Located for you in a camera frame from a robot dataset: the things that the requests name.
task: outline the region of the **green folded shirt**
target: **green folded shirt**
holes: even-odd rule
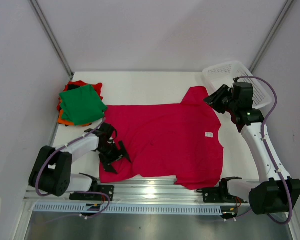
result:
[[[62,119],[83,125],[97,121],[105,116],[107,106],[101,101],[91,85],[64,91],[59,94],[64,113]]]

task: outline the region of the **clothing label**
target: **clothing label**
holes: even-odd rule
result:
[[[214,134],[213,134],[212,132],[206,132],[206,133],[205,133],[205,136],[206,136],[207,138],[213,138],[213,137],[214,137]]]

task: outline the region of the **metal frame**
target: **metal frame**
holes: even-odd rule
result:
[[[259,49],[257,55],[255,56],[249,71],[253,74],[256,68],[258,67],[260,61],[266,54],[267,50],[269,49],[269,46],[273,42],[275,36],[277,35],[279,29],[281,28],[284,20],[286,19],[288,13],[293,7],[293,4],[295,3],[295,0],[287,0],[279,13],[279,16],[277,17],[276,21],[274,22],[270,32],[268,33],[267,37],[265,38],[264,42],[261,45],[261,48]]]
[[[86,203],[40,202],[34,207],[35,212],[59,212],[59,213],[97,213],[99,210],[89,210],[92,206]],[[150,215],[204,215],[221,216],[220,206],[207,205],[166,205],[166,204],[124,204],[110,203],[104,210],[104,214],[150,214]]]
[[[175,185],[175,179],[129,179],[122,182],[111,183],[114,186],[114,204],[145,204],[145,205],[200,205],[200,206],[235,206],[234,203],[204,203],[203,194],[189,190],[181,185]],[[28,186],[25,202],[50,203],[99,203],[98,201],[76,201],[69,199],[66,192],[61,197],[49,195],[40,197],[36,190]]]
[[[15,231],[11,236],[11,240],[24,240],[26,237],[27,229],[31,220],[32,213],[36,206],[35,202],[23,202],[21,207],[20,217],[16,224]]]
[[[58,131],[58,127],[59,127],[58,118],[59,118],[59,113],[54,117],[54,119],[55,119],[54,123],[55,124],[53,126],[53,129],[52,129],[52,132],[51,132],[51,135],[50,135],[50,138],[49,138],[48,146],[52,146],[54,144],[54,141],[55,141],[55,138],[56,138],[56,135],[57,135],[57,131]]]
[[[293,240],[300,240],[300,222],[296,210],[293,210],[293,216],[289,223],[290,232]]]
[[[55,50],[56,55],[59,57],[66,73],[69,75],[70,78],[72,78],[74,73],[72,72],[72,70],[68,64],[68,61],[67,61],[65,55],[63,54],[61,47],[59,46],[58,41],[47,21],[47,18],[45,17],[45,15],[41,9],[38,1],[37,0],[28,0],[28,1],[29,1],[30,5],[32,6],[32,9],[33,9],[35,15],[37,16],[39,22],[41,23],[44,32],[46,33],[53,49]]]

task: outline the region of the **white plastic basket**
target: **white plastic basket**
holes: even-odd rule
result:
[[[208,67],[202,71],[206,88],[209,94],[214,93],[223,84],[232,86],[233,78],[241,76],[253,76],[252,73],[239,61],[229,61],[226,63]],[[239,82],[251,83],[253,86],[253,107],[255,109],[263,108],[272,102],[272,98],[259,83],[257,79],[242,78]]]

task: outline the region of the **white table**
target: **white table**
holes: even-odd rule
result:
[[[182,101],[190,87],[205,86],[201,72],[76,72],[73,81],[79,80],[88,84],[103,83],[101,95],[106,105],[175,104]],[[217,115],[222,124],[218,137],[224,147],[221,178],[241,177],[248,181],[259,181],[258,170],[247,143],[226,115]],[[80,137],[86,129],[95,128],[99,122],[88,127],[59,125],[53,146]],[[72,165],[72,173],[85,173],[99,178],[99,164],[98,154],[89,152]],[[133,179],[144,178],[138,175]],[[151,179],[175,180],[176,176]]]

